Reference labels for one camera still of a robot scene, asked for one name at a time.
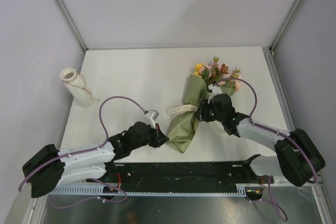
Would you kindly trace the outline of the cream printed ribbon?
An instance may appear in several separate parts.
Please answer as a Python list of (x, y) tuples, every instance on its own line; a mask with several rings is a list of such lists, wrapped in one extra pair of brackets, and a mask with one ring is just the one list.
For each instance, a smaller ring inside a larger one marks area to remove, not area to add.
[(198, 109), (197, 106), (192, 105), (192, 104), (185, 104), (185, 105), (181, 105), (181, 106), (177, 106), (171, 109), (167, 109), (166, 110), (166, 114), (168, 116), (173, 116), (173, 115), (178, 115), (178, 114), (182, 114), (188, 111), (193, 111), (195, 112)]

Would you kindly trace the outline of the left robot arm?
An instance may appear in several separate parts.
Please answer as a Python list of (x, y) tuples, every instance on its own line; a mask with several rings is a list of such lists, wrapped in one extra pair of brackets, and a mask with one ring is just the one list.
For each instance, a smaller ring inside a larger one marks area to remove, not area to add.
[(31, 185), (31, 197), (39, 198), (62, 184), (86, 179), (102, 179), (110, 182), (115, 178), (114, 161), (123, 159), (143, 146), (161, 147), (169, 138), (157, 124), (151, 127), (136, 122), (128, 130), (108, 138), (103, 147), (56, 149), (55, 145), (44, 146), (22, 167), (25, 179)]

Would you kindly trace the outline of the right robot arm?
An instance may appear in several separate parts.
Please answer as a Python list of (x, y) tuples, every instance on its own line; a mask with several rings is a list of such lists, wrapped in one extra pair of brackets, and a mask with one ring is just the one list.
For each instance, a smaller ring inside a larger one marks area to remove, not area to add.
[(221, 123), (228, 135), (255, 141), (275, 151), (283, 176), (293, 185), (302, 186), (315, 178), (326, 162), (309, 135), (302, 129), (279, 130), (237, 112), (227, 94), (202, 99), (196, 111), (200, 122)]

